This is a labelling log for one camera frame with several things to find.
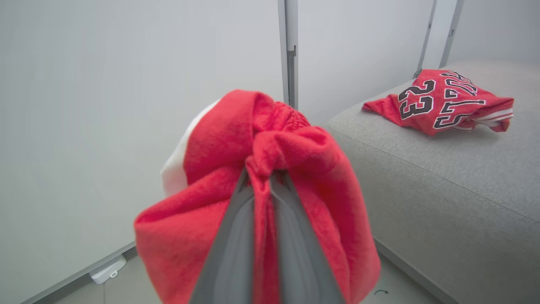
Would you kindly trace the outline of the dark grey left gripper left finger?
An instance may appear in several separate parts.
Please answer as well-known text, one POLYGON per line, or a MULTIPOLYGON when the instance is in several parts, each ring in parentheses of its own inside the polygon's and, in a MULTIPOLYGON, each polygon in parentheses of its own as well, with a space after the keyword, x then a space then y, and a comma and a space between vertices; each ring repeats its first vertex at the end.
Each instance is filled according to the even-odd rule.
POLYGON ((199 274, 189 304, 251 304, 254 190, 243 169, 199 274))

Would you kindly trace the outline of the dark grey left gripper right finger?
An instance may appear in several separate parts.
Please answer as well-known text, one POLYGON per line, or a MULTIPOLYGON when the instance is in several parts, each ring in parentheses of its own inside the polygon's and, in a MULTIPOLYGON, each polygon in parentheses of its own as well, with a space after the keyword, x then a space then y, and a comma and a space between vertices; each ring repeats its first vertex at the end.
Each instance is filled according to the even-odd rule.
POLYGON ((269 181, 282 304, 346 304, 289 173, 269 181))

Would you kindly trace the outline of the red fleece garment white trim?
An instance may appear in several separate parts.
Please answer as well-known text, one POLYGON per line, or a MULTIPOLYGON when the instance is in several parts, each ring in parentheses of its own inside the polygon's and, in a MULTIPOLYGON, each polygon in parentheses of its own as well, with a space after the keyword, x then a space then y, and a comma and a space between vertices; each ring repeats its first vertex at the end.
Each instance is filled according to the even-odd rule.
POLYGON ((380 261, 351 162, 325 129, 261 92, 235 90, 191 122, 162 168, 166 198, 134 222, 138 254, 163 304, 188 304, 233 190, 254 187, 254 304, 278 304, 269 178, 286 170, 346 304, 377 283, 380 261))

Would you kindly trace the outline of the red basketball jersey number 23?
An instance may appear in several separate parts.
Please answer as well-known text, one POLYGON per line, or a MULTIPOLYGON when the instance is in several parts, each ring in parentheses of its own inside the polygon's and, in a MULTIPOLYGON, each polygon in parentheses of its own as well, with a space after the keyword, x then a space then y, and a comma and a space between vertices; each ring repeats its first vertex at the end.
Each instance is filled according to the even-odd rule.
POLYGON ((403 92, 366 102, 362 110, 434 136, 445 130, 469 132, 478 125, 506 132, 513 104, 513 98, 481 89, 457 71, 424 70, 403 92))

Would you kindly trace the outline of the grey fabric sofa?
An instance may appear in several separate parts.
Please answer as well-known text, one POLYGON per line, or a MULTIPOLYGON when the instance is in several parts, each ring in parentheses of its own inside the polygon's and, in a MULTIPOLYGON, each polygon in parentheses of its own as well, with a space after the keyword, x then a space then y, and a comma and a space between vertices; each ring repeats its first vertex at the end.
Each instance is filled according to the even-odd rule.
POLYGON ((515 98, 507 132, 431 137, 361 103, 326 129, 354 168, 382 255, 444 304, 540 304, 540 64, 448 69, 515 98))

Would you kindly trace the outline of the white power adapter box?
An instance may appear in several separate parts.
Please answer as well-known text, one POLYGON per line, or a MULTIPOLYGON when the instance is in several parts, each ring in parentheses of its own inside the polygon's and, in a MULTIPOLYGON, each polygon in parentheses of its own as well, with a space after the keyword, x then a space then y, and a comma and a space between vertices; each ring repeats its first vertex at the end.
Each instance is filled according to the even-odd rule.
POLYGON ((125 256, 118 255, 92 271, 89 271, 89 275, 97 285, 102 285, 109 279, 115 278, 126 264, 127 259, 125 256))

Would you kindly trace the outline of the large white partition panel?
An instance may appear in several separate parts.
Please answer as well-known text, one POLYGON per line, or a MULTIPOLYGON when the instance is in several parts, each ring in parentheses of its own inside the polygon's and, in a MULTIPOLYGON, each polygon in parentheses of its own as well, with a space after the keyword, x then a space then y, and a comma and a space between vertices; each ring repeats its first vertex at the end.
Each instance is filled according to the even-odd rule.
POLYGON ((282 0, 0 0, 0 304, 132 248, 160 170, 234 89, 284 98, 282 0))

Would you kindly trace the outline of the white partition panel grey frame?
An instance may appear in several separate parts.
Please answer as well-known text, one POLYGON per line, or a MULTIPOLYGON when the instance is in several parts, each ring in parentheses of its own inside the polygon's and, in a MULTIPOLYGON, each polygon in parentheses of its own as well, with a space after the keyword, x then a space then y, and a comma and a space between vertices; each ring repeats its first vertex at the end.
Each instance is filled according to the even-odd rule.
POLYGON ((480 59, 540 67, 540 0, 456 0, 439 66, 480 59))

